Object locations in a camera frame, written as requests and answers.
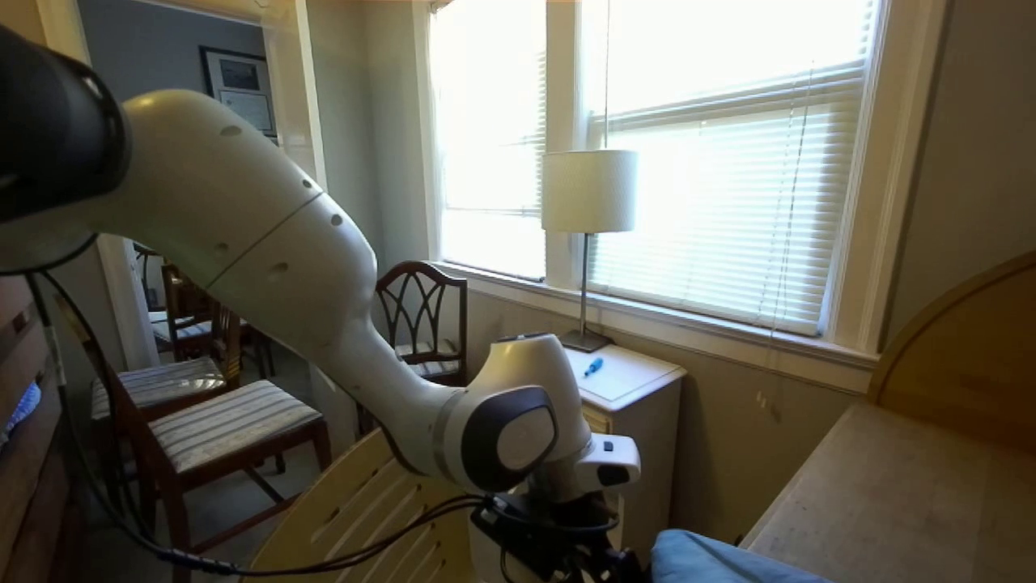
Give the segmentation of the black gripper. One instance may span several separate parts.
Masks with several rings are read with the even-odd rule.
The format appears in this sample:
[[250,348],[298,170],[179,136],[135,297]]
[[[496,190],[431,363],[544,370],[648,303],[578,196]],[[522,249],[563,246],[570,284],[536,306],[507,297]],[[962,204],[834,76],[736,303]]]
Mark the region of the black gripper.
[[469,522],[493,545],[504,583],[648,583],[639,555],[609,541],[618,514],[601,491],[576,502],[499,491]]

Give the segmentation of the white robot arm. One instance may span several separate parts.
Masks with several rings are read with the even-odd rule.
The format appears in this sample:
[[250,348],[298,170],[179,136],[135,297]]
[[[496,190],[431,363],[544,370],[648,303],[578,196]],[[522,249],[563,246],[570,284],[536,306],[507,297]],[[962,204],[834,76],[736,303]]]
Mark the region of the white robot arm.
[[369,238],[251,123],[196,92],[117,101],[86,65],[0,30],[0,269],[60,264],[103,233],[314,363],[400,467],[476,491],[478,530],[524,573],[640,583],[606,504],[639,443],[587,425],[555,337],[493,346],[466,386],[412,371],[371,325]]

